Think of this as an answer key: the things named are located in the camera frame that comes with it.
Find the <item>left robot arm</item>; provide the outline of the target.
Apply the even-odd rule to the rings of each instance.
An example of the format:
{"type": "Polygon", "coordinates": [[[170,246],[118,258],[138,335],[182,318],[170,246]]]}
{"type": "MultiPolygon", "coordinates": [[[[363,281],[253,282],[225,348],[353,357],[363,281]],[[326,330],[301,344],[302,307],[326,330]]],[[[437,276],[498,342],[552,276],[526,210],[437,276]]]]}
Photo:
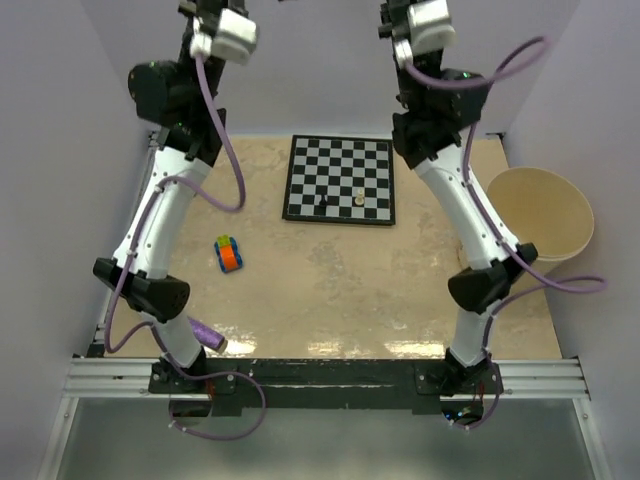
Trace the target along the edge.
{"type": "Polygon", "coordinates": [[[175,60],[139,63],[127,85],[137,116],[158,126],[152,170],[131,225],[114,253],[96,259],[93,274],[111,291],[105,314],[110,328],[124,299],[156,337],[161,351],[182,368],[204,356],[186,312],[190,286],[169,273],[169,262],[187,210],[220,154],[226,152],[239,199],[212,205],[239,211],[246,187],[225,130],[226,112],[214,97],[224,67],[244,65],[254,53],[259,29],[242,1],[182,1],[186,20],[175,60]]]}

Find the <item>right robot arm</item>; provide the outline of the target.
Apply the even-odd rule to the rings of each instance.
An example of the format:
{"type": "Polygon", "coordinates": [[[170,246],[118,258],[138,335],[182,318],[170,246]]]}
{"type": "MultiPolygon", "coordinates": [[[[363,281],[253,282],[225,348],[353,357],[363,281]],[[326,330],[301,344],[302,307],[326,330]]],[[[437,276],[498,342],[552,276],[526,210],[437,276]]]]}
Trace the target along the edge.
{"type": "Polygon", "coordinates": [[[462,133],[481,118],[492,80],[444,69],[455,30],[444,1],[385,1],[378,35],[390,40],[403,112],[392,117],[392,143],[431,190],[467,255],[447,282],[458,306],[454,339],[428,385],[442,395],[471,390],[491,369],[489,338],[495,310],[509,296],[536,247],[503,223],[470,166],[472,139],[462,133]]]}

